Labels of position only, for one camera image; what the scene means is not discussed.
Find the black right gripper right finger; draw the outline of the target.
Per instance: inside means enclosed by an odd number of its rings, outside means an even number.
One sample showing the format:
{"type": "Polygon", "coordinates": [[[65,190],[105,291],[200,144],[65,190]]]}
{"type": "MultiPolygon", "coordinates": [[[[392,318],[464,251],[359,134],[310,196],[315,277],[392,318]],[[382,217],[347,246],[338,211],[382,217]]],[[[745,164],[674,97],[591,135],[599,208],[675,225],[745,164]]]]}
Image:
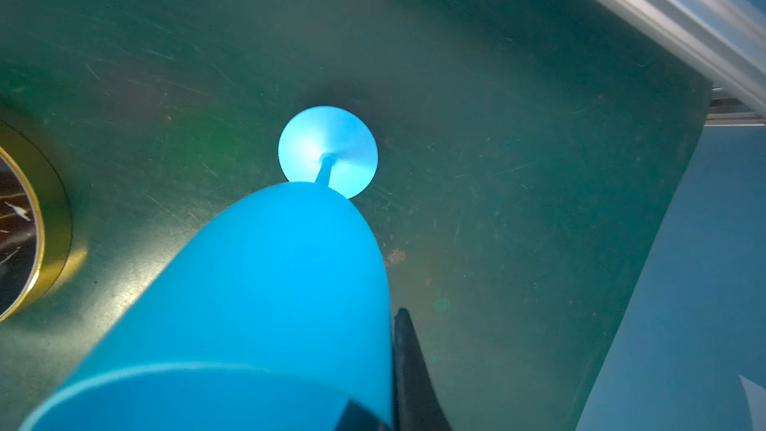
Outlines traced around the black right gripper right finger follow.
{"type": "Polygon", "coordinates": [[[451,431],[406,308],[393,320],[393,367],[396,429],[451,431]]]}

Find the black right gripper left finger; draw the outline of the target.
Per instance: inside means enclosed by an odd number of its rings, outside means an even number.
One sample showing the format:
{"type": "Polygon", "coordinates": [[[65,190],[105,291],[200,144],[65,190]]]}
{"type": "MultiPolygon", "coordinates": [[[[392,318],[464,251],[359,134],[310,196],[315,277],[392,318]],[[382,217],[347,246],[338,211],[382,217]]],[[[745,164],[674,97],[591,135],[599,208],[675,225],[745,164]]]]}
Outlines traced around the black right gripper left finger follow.
{"type": "Polygon", "coordinates": [[[392,428],[371,411],[349,399],[334,431],[391,431],[392,428]]]}

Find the blue wine glass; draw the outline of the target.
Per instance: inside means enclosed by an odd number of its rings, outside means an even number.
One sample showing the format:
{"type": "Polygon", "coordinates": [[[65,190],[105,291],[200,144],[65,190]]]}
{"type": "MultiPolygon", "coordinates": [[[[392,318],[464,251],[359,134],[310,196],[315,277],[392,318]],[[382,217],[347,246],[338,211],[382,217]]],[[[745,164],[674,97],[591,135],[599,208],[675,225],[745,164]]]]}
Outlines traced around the blue wine glass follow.
{"type": "Polygon", "coordinates": [[[215,217],[26,430],[334,430],[349,399],[395,426],[390,295],[353,198],[376,142],[330,106],[278,142],[284,183],[215,217]]]}

